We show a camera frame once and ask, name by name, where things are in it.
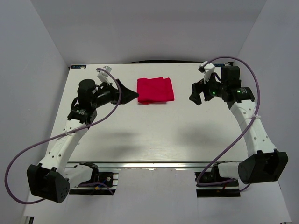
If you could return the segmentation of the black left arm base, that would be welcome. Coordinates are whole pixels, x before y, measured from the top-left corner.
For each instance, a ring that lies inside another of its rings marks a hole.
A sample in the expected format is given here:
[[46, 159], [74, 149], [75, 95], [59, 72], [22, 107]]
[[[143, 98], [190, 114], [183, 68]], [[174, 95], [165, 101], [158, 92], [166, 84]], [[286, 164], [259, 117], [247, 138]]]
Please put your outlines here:
[[70, 195], [113, 195], [118, 184], [119, 171], [101, 168], [94, 163], [84, 162], [80, 165], [88, 167], [92, 173], [88, 181], [72, 188]]

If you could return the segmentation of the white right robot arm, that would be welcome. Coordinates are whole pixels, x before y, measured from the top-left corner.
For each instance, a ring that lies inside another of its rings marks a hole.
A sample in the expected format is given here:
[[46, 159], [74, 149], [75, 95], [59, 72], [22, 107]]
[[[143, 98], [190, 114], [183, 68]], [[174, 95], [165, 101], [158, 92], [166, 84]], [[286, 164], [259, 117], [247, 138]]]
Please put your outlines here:
[[214, 70], [212, 63], [202, 63], [199, 66], [204, 77], [192, 84], [189, 99], [200, 105], [200, 94], [203, 93], [205, 101], [219, 97], [227, 103], [242, 132], [240, 137], [245, 140], [248, 157], [242, 162], [213, 161], [210, 164], [213, 171], [211, 182], [202, 181], [203, 174], [200, 174], [196, 179], [197, 184], [222, 186], [235, 180], [241, 180], [244, 184], [277, 181], [288, 163], [288, 156], [286, 152], [277, 150], [266, 133], [257, 114], [259, 101], [249, 87], [241, 86], [238, 66], [222, 67], [220, 81], [216, 80]]

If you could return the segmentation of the red t shirt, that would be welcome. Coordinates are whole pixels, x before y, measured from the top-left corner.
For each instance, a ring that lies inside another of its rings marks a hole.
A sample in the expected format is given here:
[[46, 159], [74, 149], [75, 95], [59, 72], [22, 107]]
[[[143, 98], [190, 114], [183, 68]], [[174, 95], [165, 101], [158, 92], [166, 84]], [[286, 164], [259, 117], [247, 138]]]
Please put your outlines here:
[[171, 79], [139, 78], [137, 80], [138, 102], [143, 105], [152, 103], [164, 103], [175, 100]]

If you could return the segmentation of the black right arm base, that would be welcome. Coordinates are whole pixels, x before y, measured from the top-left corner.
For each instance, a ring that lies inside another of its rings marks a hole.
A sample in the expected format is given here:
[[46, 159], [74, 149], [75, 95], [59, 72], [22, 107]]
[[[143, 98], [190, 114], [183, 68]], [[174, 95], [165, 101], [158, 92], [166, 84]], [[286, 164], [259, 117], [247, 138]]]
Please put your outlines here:
[[197, 198], [224, 198], [224, 197], [240, 197], [241, 193], [238, 181], [233, 181], [223, 184], [212, 183], [225, 181], [226, 179], [218, 180], [212, 172], [205, 172], [200, 178], [199, 183], [207, 184], [206, 186], [196, 184]]

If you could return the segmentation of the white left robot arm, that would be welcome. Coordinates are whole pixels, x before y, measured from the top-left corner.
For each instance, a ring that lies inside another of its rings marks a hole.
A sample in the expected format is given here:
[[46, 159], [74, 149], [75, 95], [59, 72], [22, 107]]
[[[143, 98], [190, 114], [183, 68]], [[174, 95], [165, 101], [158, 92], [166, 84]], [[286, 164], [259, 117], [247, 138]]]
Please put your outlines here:
[[73, 187], [98, 183], [98, 166], [93, 163], [83, 162], [72, 169], [65, 168], [79, 141], [95, 120], [97, 108], [108, 103], [123, 105], [139, 96], [119, 79], [116, 83], [120, 89], [107, 83], [97, 85], [92, 79], [84, 79], [78, 84], [78, 96], [72, 102], [63, 136], [56, 140], [38, 165], [30, 165], [27, 169], [32, 195], [61, 203]]

